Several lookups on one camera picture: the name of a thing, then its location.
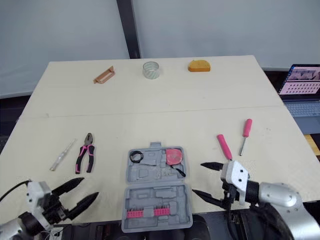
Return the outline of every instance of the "laptop keyboard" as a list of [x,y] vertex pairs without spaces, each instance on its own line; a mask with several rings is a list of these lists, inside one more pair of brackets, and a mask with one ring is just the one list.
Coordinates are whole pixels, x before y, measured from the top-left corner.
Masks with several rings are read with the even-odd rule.
[[293,117],[320,116],[320,102],[315,103],[287,103],[286,107]]

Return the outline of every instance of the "pink screwdriver handle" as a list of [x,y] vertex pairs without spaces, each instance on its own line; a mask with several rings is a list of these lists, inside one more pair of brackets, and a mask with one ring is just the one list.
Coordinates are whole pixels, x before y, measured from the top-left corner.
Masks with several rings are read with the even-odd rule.
[[247,119],[245,121],[245,125],[244,125],[244,129],[243,129],[243,135],[244,137],[249,137],[249,133],[250,133],[250,130],[251,130],[251,125],[252,125],[252,119]]
[[232,155],[231,155],[231,151],[228,147],[228,144],[226,143],[225,137],[223,134],[219,134],[218,136],[216,136],[216,138],[218,139],[220,146],[222,148],[222,151],[225,155],[225,157],[229,160],[232,160]]

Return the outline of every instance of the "laptop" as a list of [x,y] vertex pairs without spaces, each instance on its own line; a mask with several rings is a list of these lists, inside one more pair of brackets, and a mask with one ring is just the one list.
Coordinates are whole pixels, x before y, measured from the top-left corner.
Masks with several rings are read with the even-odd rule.
[[303,134],[320,133],[320,64],[293,64],[278,94]]

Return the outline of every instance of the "pliers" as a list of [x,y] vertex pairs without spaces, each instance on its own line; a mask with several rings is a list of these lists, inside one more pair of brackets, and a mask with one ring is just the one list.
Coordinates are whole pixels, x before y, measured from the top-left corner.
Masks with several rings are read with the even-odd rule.
[[75,163],[75,174],[80,174],[82,158],[86,154],[87,150],[89,154],[89,164],[88,164],[88,168],[86,169],[86,172],[91,173],[92,167],[94,165],[94,150],[95,150],[95,146],[92,145],[93,141],[94,141],[94,138],[92,137],[92,134],[89,132],[85,137],[84,145],[80,148],[80,154]]

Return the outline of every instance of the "screwdriver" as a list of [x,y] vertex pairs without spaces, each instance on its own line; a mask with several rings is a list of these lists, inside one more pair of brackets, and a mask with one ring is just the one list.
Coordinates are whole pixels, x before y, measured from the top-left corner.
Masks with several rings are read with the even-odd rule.
[[62,159],[64,159],[65,155],[68,153],[69,149],[71,148],[71,146],[74,144],[74,142],[77,139],[75,138],[67,147],[66,149],[60,153],[59,157],[56,159],[56,161],[53,163],[52,167],[50,167],[50,171],[55,171],[58,164],[62,161]]
[[228,147],[228,144],[227,144],[227,142],[225,140],[224,135],[223,134],[219,134],[218,136],[216,136],[216,138],[218,139],[218,141],[220,143],[220,146],[222,148],[222,151],[223,151],[225,157],[227,159],[229,159],[230,161],[232,161],[232,154],[231,154],[231,151],[230,151],[230,149]]
[[245,125],[244,125],[244,129],[243,129],[243,134],[242,136],[243,138],[243,143],[241,145],[240,151],[239,151],[239,155],[242,156],[244,154],[244,149],[245,149],[245,143],[246,143],[246,139],[247,137],[249,137],[249,133],[251,130],[251,125],[252,125],[252,119],[247,119],[245,121]]

